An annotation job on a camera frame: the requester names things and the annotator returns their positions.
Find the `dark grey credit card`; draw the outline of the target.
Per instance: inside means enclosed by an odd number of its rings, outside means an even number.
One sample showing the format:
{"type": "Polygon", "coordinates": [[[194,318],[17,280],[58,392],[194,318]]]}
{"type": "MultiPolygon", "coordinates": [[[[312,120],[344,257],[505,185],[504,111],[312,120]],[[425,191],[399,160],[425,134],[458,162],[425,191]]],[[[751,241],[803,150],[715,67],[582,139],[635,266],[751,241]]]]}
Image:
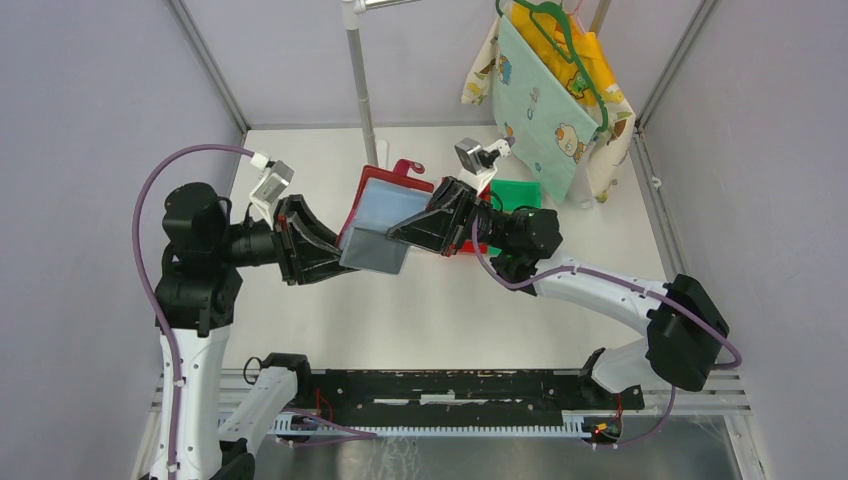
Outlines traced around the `dark grey credit card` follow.
{"type": "Polygon", "coordinates": [[[387,238],[385,231],[353,227],[342,238],[339,264],[355,270],[397,275],[408,251],[408,245],[387,238]]]}

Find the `red leather card holder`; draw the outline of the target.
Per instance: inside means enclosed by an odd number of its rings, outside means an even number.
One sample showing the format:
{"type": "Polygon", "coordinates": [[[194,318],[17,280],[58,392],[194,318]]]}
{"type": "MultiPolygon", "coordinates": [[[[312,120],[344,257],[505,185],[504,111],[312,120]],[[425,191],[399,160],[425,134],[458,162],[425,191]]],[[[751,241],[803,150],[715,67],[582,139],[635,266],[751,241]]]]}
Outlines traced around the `red leather card holder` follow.
{"type": "Polygon", "coordinates": [[[385,231],[387,237],[390,227],[423,211],[434,184],[412,175],[424,172],[423,164],[408,159],[398,160],[391,170],[365,166],[337,248],[341,251],[342,238],[350,228],[385,231]]]}

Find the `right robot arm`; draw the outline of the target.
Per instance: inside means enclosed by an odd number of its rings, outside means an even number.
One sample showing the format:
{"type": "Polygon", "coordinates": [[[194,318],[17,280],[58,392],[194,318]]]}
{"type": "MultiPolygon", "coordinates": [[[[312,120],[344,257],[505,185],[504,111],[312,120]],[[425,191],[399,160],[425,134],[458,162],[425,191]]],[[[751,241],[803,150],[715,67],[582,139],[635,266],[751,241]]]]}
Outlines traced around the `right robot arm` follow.
{"type": "Polygon", "coordinates": [[[718,357],[741,362],[730,344],[730,329],[704,287],[679,274],[653,281],[617,274],[579,261],[561,247],[555,210],[520,206],[502,211],[466,183],[447,177],[424,209],[390,227],[389,239],[448,257],[466,243],[498,250],[480,256],[484,270],[512,291],[572,302],[619,321],[639,339],[601,348],[583,367],[580,400],[602,408],[617,393],[662,380],[688,392],[701,391],[718,357]]]}

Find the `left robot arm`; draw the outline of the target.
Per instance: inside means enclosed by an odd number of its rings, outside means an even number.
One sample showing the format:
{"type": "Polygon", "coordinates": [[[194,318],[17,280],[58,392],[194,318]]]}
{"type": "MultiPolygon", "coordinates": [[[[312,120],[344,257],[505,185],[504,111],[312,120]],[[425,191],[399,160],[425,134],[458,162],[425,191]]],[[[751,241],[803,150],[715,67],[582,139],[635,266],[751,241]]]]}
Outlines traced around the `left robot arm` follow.
{"type": "Polygon", "coordinates": [[[240,269],[275,265],[289,286],[344,273],[338,235],[301,195],[283,198],[270,220],[232,223],[231,202],[208,184],[173,190],[165,201],[168,244],[153,288],[165,385],[152,479],[251,479],[260,444],[288,405],[314,394],[303,354],[271,353],[247,396],[220,416],[223,357],[242,286],[240,269]]]}

